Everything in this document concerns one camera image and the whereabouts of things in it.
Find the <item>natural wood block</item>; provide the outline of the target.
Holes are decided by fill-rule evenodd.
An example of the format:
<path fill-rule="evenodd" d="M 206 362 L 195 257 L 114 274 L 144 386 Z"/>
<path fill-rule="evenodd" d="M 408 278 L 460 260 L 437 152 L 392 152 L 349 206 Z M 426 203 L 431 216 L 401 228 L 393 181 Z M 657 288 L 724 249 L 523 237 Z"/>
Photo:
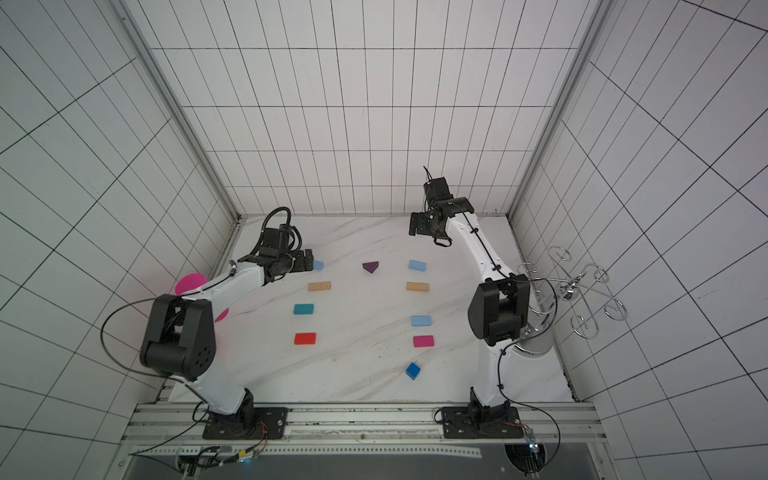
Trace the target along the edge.
<path fill-rule="evenodd" d="M 407 282 L 406 290 L 413 292 L 429 292 L 430 285 L 424 282 Z"/>
<path fill-rule="evenodd" d="M 331 288 L 332 283 L 330 281 L 311 282 L 307 287 L 309 292 L 329 291 Z"/>

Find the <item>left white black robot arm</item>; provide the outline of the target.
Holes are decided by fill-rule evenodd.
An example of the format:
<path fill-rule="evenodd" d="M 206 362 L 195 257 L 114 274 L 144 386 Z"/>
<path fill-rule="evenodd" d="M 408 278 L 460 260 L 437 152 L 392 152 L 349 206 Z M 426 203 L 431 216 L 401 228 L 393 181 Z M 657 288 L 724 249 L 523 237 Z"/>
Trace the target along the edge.
<path fill-rule="evenodd" d="M 257 425 L 252 393 L 230 380 L 216 363 L 215 320 L 245 295 L 289 273 L 314 269 L 310 249 L 232 261 L 227 272 L 181 295 L 156 298 L 140 349 L 140 362 L 180 381 L 208 407 L 206 438 L 251 435 Z"/>

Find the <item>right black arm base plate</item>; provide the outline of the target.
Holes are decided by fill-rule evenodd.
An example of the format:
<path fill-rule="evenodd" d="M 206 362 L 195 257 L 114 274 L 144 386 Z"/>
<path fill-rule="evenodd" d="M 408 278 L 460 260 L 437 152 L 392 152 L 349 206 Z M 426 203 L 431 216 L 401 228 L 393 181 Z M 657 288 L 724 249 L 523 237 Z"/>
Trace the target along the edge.
<path fill-rule="evenodd" d="M 524 428 L 516 408 L 508 404 L 476 408 L 443 407 L 434 420 L 451 440 L 522 439 Z"/>

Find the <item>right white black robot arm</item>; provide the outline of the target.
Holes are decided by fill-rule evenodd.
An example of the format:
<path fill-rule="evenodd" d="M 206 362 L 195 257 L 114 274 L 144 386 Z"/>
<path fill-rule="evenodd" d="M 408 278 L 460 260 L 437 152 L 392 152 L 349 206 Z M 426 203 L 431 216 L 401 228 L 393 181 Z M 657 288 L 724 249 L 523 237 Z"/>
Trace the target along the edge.
<path fill-rule="evenodd" d="M 409 234 L 428 236 L 445 248 L 460 245 L 479 275 L 467 310 L 470 330 L 480 341 L 477 383 L 470 387 L 465 424 L 447 418 L 443 423 L 457 430 L 473 430 L 478 436 L 492 428 L 510 428 L 515 402 L 504 392 L 501 361 L 514 345 L 538 335 L 527 331 L 535 281 L 503 262 L 464 198 L 435 200 L 425 211 L 413 212 Z"/>

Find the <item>teal block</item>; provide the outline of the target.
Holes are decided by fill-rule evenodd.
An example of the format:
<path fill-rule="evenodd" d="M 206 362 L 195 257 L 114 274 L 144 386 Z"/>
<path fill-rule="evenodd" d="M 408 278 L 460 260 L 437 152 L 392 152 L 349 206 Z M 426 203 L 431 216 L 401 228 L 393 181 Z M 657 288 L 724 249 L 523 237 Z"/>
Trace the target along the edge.
<path fill-rule="evenodd" d="M 312 315 L 314 313 L 313 304 L 295 304 L 293 308 L 294 315 Z"/>

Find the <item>purple triangular block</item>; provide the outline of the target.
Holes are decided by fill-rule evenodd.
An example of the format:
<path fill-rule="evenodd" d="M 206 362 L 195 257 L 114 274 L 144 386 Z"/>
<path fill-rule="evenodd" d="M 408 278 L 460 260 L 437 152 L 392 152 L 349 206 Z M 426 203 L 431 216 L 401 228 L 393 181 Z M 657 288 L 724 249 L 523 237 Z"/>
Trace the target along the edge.
<path fill-rule="evenodd" d="M 379 265 L 380 263 L 378 261 L 371 261 L 371 262 L 364 262 L 362 264 L 362 267 L 368 273 L 373 274 L 378 269 Z"/>

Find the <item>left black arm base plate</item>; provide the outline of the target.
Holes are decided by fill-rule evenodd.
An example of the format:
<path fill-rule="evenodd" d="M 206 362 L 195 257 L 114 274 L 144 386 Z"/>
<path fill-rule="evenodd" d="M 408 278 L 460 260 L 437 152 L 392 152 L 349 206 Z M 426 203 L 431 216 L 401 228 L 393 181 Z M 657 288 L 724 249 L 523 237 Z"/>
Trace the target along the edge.
<path fill-rule="evenodd" d="M 288 409 L 284 407 L 256 408 L 250 406 L 239 413 L 223 415 L 211 413 L 205 423 L 205 440 L 279 440 L 283 438 Z"/>

